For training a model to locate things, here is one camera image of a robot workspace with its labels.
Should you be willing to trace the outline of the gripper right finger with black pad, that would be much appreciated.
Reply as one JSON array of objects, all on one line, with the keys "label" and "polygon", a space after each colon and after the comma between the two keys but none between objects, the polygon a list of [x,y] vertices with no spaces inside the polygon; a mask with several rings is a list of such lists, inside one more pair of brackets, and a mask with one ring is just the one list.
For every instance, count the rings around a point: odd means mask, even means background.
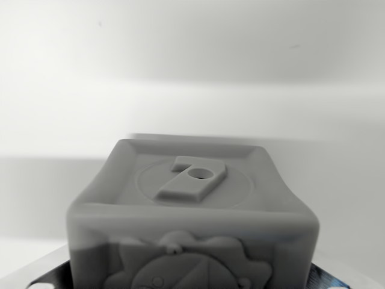
[{"label": "gripper right finger with black pad", "polygon": [[317,249],[313,254],[307,288],[384,288],[384,286]]}]

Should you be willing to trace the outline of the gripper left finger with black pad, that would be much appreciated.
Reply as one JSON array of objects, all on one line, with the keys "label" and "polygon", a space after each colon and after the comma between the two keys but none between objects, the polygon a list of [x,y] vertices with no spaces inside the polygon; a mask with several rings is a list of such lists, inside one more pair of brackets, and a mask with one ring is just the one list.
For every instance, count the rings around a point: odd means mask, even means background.
[{"label": "gripper left finger with black pad", "polygon": [[48,283],[54,288],[73,288],[68,245],[64,245],[1,279],[1,288],[28,288]]}]

